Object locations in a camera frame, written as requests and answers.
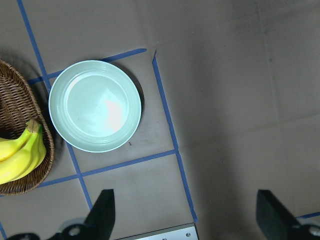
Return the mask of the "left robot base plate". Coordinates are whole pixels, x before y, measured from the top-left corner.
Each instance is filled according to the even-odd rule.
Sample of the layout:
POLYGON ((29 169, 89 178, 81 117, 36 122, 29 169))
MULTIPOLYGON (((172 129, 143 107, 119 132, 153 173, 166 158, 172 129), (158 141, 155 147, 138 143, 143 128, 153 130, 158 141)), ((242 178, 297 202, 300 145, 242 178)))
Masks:
POLYGON ((124 240, 198 240, 196 225, 188 223, 155 230, 147 233, 137 234, 123 238, 124 240))

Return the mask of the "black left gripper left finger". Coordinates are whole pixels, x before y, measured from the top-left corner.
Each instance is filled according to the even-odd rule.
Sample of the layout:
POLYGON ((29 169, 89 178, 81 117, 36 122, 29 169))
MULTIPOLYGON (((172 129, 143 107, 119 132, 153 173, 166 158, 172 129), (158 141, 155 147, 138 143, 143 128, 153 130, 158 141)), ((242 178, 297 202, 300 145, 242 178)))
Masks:
POLYGON ((109 240, 116 220, 113 189, 104 189, 84 221, 93 240, 109 240))

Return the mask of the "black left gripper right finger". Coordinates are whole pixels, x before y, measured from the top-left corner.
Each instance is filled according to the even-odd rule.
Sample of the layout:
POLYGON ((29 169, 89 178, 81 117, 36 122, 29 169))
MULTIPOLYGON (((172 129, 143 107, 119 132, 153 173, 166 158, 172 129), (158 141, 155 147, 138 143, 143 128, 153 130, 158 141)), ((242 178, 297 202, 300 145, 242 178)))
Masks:
POLYGON ((256 222, 268 240, 297 240, 302 236, 303 226, 270 190, 257 192, 256 222))

